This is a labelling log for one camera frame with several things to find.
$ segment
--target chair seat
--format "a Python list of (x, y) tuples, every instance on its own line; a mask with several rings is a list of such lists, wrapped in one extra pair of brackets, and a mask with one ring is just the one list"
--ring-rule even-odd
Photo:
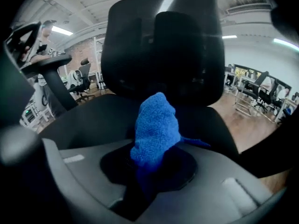
[[(237, 89), (238, 89), (239, 92), (242, 92), (243, 88), (238, 86)], [(255, 93), (253, 93), (252, 91), (244, 89), (243, 94), (251, 96), (253, 99), (258, 99), (258, 96)]]
[(266, 102), (267, 104), (271, 104), (272, 103), (272, 100), (271, 100), (271, 97), (270, 97), (270, 95), (268, 95), (266, 92), (264, 92), (264, 91), (260, 91), (259, 92), (259, 97), (264, 101), (264, 102)]
[[(90, 147), (133, 139), (140, 100), (102, 95), (60, 116), (41, 133), (58, 149)], [(181, 135), (201, 139), (213, 150), (237, 161), (239, 154), (224, 121), (211, 107), (177, 106)]]

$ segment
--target ceiling beam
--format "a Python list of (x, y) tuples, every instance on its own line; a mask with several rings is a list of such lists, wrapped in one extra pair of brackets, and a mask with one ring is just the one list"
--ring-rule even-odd
[(71, 13), (75, 13), (78, 18), (84, 21), (88, 26), (98, 23), (94, 16), (90, 12), (84, 10), (85, 7), (79, 0), (53, 0), (59, 5), (63, 6)]
[(106, 33), (107, 28), (100, 28), (100, 29), (96, 29), (92, 32), (80, 35), (78, 37), (74, 37), (71, 40), (65, 40), (63, 42), (60, 42), (57, 46), (59, 49), (67, 49), (75, 44), (77, 44), (78, 42), (84, 41), (88, 38), (92, 38), (94, 36), (100, 35), (100, 34), (105, 34)]
[(42, 6), (39, 7), (37, 12), (30, 18), (30, 21), (37, 21), (40, 17), (46, 13), (46, 11), (52, 7), (50, 3), (45, 2)]

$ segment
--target metal frame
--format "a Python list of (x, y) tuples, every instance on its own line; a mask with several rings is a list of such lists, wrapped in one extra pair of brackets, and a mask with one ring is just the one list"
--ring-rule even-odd
[[(249, 81), (249, 83), (251, 83), (254, 86), (260, 87), (259, 85), (255, 84), (255, 83), (253, 83), (251, 81)], [(235, 98), (236, 98), (236, 102), (235, 102), (236, 108), (235, 109), (237, 111), (241, 112), (242, 114), (245, 114), (246, 116), (252, 117), (251, 108), (254, 108), (257, 112), (259, 112), (259, 111), (254, 106), (252, 106), (251, 103), (249, 103), (246, 100), (244, 100), (244, 99), (241, 98), (241, 95), (243, 94), (244, 88), (245, 88), (245, 86), (242, 87), (242, 91), (241, 92), (239, 92), (239, 90), (237, 90), (237, 93), (235, 95)], [(242, 100), (243, 102), (247, 103), (248, 106), (240, 104), (239, 103), (240, 100)], [(243, 107), (245, 109), (248, 109), (248, 112), (245, 112), (245, 111), (241, 110), (237, 106), (241, 106), (241, 107)]]
[[(100, 39), (96, 39), (95, 37), (93, 37), (93, 48), (94, 48), (94, 55), (95, 55), (95, 60), (96, 60), (96, 63), (97, 63), (97, 68), (98, 68), (98, 72), (96, 72), (96, 78), (97, 78), (97, 84), (98, 86), (100, 86), (100, 65), (101, 65), (101, 61), (98, 60), (98, 53), (102, 53), (103, 51), (103, 45), (104, 45), (104, 40), (105, 38), (102, 37)], [(100, 41), (103, 41), (102, 44), (102, 48), (100, 50), (97, 50), (97, 42), (100, 42)]]
[[(29, 120), (26, 118), (26, 111), (28, 111), (28, 110), (31, 110), (31, 112), (32, 112), (32, 114), (34, 116), (34, 119), (31, 122), (29, 122)], [(37, 128), (33, 128), (33, 126), (38, 125), (40, 123), (40, 119), (41, 118), (44, 118), (44, 120), (46, 122), (49, 121), (49, 119), (48, 119), (48, 117), (46, 115), (47, 112), (50, 112), (50, 109), (49, 109), (48, 106), (47, 106), (47, 108), (45, 110), (40, 111), (40, 110), (37, 109), (37, 107), (36, 107), (36, 105), (35, 105), (34, 102), (33, 103), (29, 103), (29, 105), (25, 108), (25, 110), (24, 110), (24, 112), (22, 114), (22, 117), (20, 119), (20, 124), (22, 126), (24, 126), (24, 127), (28, 127), (30, 129), (36, 131)]]
[(234, 84), (235, 84), (235, 79), (236, 79), (236, 76), (237, 76), (237, 75), (236, 75), (235, 73), (233, 73), (233, 72), (228, 72), (228, 71), (225, 71), (224, 74), (225, 74), (225, 76), (224, 76), (224, 85), (225, 85), (225, 83), (226, 83), (226, 80), (227, 80), (227, 78), (228, 78), (228, 75), (231, 75), (231, 76), (234, 77), (234, 79), (233, 79), (233, 84), (232, 84), (232, 86), (234, 86)]

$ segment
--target chair armrest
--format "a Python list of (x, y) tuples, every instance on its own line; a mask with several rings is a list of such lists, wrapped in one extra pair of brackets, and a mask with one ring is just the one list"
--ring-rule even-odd
[(248, 82), (249, 82), (249, 84), (254, 85), (254, 86), (256, 86), (256, 87), (261, 87), (261, 85), (256, 84), (256, 83), (253, 83), (253, 82), (251, 82), (251, 81), (249, 81), (249, 80), (248, 80)]

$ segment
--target white wall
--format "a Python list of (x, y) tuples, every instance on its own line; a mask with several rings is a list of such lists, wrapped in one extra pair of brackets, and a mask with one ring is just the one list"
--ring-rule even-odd
[(299, 59), (251, 47), (225, 45), (225, 65), (238, 64), (259, 71), (268, 71), (273, 77), (292, 87), (290, 95), (299, 92)]

